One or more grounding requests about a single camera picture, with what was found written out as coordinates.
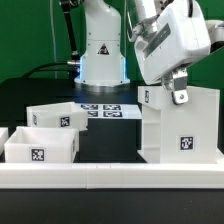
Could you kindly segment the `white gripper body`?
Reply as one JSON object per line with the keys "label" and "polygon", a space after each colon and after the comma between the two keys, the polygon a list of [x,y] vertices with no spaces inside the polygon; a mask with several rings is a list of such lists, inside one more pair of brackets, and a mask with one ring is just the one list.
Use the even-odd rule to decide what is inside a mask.
{"label": "white gripper body", "polygon": [[210,54],[211,41],[197,2],[172,2],[157,19],[157,33],[134,44],[137,62],[147,85],[171,71],[188,67]]}

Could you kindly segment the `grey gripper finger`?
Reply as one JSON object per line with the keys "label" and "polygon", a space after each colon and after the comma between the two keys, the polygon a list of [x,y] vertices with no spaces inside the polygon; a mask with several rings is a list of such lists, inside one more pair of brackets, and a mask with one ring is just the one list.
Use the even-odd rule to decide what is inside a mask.
{"label": "grey gripper finger", "polygon": [[187,78],[187,70],[178,68],[164,75],[161,79],[162,86],[171,93],[175,105],[184,104],[188,101]]}

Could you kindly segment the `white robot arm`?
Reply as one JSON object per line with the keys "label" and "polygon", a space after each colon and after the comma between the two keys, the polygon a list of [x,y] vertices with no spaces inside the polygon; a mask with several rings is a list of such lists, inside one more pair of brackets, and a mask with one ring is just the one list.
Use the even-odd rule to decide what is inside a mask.
{"label": "white robot arm", "polygon": [[188,101],[187,68],[224,47],[224,20],[205,19],[197,0],[125,0],[125,16],[104,0],[79,4],[86,50],[75,81],[93,89],[129,82],[120,51],[123,21],[144,82],[162,84],[176,105]]}

